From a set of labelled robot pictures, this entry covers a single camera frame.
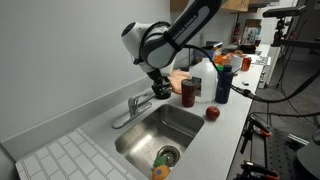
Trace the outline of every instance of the red apple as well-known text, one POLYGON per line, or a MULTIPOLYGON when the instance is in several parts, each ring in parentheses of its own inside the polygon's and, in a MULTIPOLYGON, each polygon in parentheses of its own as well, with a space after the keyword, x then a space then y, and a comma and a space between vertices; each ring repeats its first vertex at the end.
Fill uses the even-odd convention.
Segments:
POLYGON ((208 119, 215 121, 220 116, 220 110, 215 106, 209 106, 206 115, 208 119))

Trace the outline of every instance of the plastic jug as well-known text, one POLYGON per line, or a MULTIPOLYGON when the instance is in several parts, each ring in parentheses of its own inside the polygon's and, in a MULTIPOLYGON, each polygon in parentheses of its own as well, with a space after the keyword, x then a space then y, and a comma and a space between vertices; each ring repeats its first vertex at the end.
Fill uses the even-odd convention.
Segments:
POLYGON ((217 89, 217 71, 209 58, 203 58, 200 63, 190 69, 192 79, 199 81, 196 101, 210 102, 214 99, 217 89))

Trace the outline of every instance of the countertop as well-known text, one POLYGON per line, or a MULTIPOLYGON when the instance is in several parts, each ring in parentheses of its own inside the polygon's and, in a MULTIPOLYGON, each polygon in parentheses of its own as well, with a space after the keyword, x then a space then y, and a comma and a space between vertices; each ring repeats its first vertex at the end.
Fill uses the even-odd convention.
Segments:
MULTIPOLYGON (((234 77, 233 84, 255 92, 262 69, 263 66, 251 65, 248 72, 240 71, 239 75, 234 77), (242 85, 242 81, 248 82, 249 86, 242 85)), ((113 129, 111 124, 114 119, 128 111, 127 102, 95 117, 82 125, 80 129, 136 179, 143 180, 147 178, 116 151, 114 145, 116 139, 163 104, 181 108, 204 119, 206 119, 206 108, 212 105, 217 106, 221 112, 220 117, 215 122, 205 120, 203 127, 167 179, 226 179, 252 100, 231 91, 229 102, 224 105, 216 102, 196 102, 192 108, 185 108, 181 105, 181 96, 174 93, 170 99, 152 99, 150 102, 152 103, 150 109, 121 129, 113 129)))

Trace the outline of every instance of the sink drain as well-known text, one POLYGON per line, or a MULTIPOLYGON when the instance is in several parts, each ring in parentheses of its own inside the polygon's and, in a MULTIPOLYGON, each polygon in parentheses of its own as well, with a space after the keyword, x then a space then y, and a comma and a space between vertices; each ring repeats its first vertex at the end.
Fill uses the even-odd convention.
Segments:
POLYGON ((180 152, 173 146, 163 146, 157 153, 158 156, 166 158, 166 165, 173 167, 180 158, 180 152))

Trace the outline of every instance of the stainless steel sink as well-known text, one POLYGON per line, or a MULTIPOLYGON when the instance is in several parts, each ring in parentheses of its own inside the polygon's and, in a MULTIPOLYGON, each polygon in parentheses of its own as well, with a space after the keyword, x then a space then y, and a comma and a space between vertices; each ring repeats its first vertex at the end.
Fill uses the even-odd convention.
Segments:
POLYGON ((117 151, 145 176, 151 177, 157 155, 172 167, 203 126, 201 117, 162 105, 115 142, 117 151))

